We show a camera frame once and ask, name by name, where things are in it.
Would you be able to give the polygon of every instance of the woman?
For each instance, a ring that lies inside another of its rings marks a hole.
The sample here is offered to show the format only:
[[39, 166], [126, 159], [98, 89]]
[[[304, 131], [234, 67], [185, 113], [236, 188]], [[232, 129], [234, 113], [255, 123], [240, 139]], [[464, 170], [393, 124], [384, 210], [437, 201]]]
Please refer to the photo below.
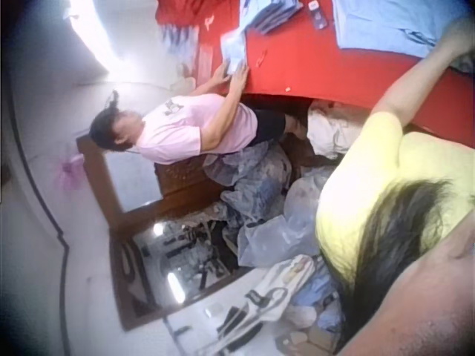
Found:
[[408, 266], [338, 356], [475, 355], [475, 211]]
[[340, 347], [373, 316], [401, 272], [474, 207], [474, 150], [403, 134], [445, 69], [474, 48], [473, 19], [453, 23], [376, 104], [321, 193], [318, 240], [341, 281]]
[[[223, 63], [189, 96], [176, 96], [144, 117], [120, 111], [114, 92], [109, 107], [92, 122], [92, 140], [111, 151], [135, 146], [145, 158], [169, 165], [200, 154], [230, 154], [284, 133], [306, 138], [307, 130], [294, 117], [241, 104], [249, 69], [240, 65], [230, 77], [227, 67]], [[226, 97], [212, 93], [230, 79]]]

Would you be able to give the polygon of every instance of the black hair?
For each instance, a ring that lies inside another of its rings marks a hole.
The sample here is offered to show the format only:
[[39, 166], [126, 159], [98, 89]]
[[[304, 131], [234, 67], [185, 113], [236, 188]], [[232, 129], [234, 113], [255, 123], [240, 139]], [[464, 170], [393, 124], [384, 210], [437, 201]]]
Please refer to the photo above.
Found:
[[447, 181], [421, 180], [389, 188], [367, 219], [356, 267], [349, 269], [353, 279], [345, 279], [329, 263], [343, 316], [337, 352], [376, 313], [397, 277], [439, 241], [438, 207], [447, 185]]
[[111, 96], [112, 99], [107, 107], [94, 118], [89, 130], [89, 137], [100, 148], [123, 152], [131, 148], [131, 144], [127, 142], [117, 144], [115, 142], [116, 136], [112, 127], [119, 118], [119, 109], [117, 108], [119, 93], [114, 90]]

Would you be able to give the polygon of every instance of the folded shirt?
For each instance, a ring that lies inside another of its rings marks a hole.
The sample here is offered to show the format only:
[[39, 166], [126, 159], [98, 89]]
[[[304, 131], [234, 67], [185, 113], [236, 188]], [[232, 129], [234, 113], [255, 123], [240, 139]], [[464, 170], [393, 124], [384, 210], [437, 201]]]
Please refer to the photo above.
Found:
[[260, 33], [288, 21], [303, 7], [299, 0], [240, 0], [241, 30], [254, 28]]
[[426, 57], [445, 28], [470, 9], [463, 0], [333, 0], [340, 48]]

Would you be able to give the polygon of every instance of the pile of clothing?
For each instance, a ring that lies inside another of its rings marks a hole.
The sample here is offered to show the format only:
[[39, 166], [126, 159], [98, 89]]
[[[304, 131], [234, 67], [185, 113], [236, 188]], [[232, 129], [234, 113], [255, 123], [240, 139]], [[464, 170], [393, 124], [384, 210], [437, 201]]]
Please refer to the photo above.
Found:
[[270, 267], [318, 254], [315, 215], [334, 167], [314, 168], [289, 189], [292, 166], [277, 142], [208, 155], [203, 166], [209, 178], [234, 187], [221, 194], [228, 223], [223, 234], [236, 238], [239, 266]]
[[186, 66], [186, 73], [194, 70], [194, 61], [198, 48], [198, 26], [178, 27], [174, 24], [160, 26], [160, 39], [168, 54], [175, 56], [177, 61]]
[[[249, 287], [239, 291], [244, 303], [230, 308], [217, 328], [217, 339], [196, 355], [228, 355], [244, 345], [243, 354], [259, 355], [269, 334], [282, 355], [333, 355], [341, 313], [335, 282], [322, 257], [299, 254], [277, 263]], [[250, 341], [264, 328], [255, 349]]]
[[308, 110], [307, 138], [316, 155], [337, 159], [356, 141], [370, 115], [366, 109], [314, 100]]
[[[361, 48], [426, 57], [454, 20], [470, 13], [464, 0], [333, 0], [340, 48]], [[457, 69], [473, 72], [469, 56]]]
[[299, 0], [240, 0], [239, 28], [266, 34], [303, 7]]

